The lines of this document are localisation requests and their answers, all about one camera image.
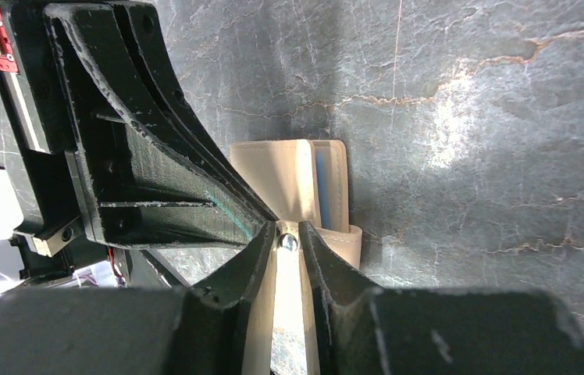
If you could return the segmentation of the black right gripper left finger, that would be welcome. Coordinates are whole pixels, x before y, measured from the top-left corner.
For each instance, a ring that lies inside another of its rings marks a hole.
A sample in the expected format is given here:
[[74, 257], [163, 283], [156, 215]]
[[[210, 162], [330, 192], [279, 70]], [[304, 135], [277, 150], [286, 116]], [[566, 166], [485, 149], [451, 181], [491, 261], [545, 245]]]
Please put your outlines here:
[[276, 225], [190, 287], [28, 288], [0, 298], [0, 374], [267, 374]]

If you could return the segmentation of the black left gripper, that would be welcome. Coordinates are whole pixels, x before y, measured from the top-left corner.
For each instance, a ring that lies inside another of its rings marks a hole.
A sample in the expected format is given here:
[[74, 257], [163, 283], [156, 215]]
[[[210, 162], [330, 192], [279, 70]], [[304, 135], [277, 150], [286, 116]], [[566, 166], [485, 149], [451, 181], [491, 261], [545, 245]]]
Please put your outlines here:
[[276, 221], [185, 99], [145, 2], [0, 1], [0, 170], [22, 280], [113, 247], [241, 247]]

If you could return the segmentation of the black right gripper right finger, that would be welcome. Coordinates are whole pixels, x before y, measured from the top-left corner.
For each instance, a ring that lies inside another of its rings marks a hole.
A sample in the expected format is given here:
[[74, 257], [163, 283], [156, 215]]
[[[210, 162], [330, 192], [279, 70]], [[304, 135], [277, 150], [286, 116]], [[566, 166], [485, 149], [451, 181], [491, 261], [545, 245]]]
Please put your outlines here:
[[537, 289], [389, 288], [299, 226], [312, 374], [584, 374], [584, 334]]

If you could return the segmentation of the beige leather card holder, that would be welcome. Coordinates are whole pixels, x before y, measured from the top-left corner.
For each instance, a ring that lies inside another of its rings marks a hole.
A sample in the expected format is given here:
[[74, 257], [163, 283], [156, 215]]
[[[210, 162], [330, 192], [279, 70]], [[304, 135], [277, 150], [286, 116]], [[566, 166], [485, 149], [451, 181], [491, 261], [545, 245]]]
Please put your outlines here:
[[355, 269], [362, 230], [350, 223], [347, 149], [342, 141], [249, 141], [230, 146], [230, 161], [278, 217], [272, 368], [317, 374], [312, 299], [299, 224], [311, 223]]

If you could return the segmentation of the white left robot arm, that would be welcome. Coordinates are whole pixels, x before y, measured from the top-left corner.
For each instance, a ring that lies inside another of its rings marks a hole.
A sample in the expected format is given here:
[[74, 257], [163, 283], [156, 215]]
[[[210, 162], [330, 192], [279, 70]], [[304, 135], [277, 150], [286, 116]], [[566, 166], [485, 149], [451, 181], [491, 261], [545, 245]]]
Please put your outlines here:
[[239, 248], [275, 219], [191, 108], [152, 4], [0, 1], [0, 240], [16, 278]]

